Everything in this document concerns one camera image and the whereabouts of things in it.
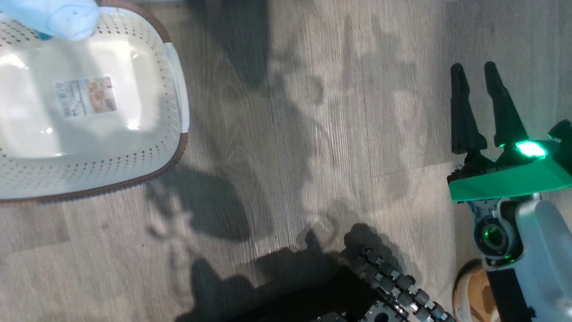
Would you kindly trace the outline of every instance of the sticker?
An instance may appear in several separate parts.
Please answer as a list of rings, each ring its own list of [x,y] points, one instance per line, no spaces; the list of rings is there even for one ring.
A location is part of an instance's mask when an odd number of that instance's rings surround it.
[[[117,111],[110,76],[56,83],[55,92],[65,118]]]

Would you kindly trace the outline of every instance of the brown shoe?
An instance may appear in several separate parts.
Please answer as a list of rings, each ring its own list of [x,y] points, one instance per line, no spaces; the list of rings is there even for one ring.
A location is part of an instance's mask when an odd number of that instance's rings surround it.
[[[453,290],[453,314],[457,322],[501,322],[491,285],[480,260],[461,268]]]

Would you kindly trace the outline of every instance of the white plastic basket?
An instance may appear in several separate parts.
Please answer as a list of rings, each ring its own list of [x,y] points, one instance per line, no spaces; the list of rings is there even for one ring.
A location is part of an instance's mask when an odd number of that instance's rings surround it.
[[[82,42],[0,14],[0,203],[121,189],[182,156],[189,103],[167,32],[130,2],[100,5]]]

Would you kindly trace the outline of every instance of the light blue cloth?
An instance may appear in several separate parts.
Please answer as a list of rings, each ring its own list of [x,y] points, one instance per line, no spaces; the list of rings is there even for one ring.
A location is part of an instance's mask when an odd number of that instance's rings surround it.
[[[0,11],[40,33],[73,41],[91,36],[100,17],[94,0],[0,0]]]

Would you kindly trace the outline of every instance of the green light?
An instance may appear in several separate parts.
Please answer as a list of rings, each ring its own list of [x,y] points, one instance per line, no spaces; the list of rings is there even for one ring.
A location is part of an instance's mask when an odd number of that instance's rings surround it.
[[[544,150],[538,143],[532,141],[524,141],[517,143],[518,150],[528,156],[533,157],[537,156],[539,158],[546,156],[546,150]]]

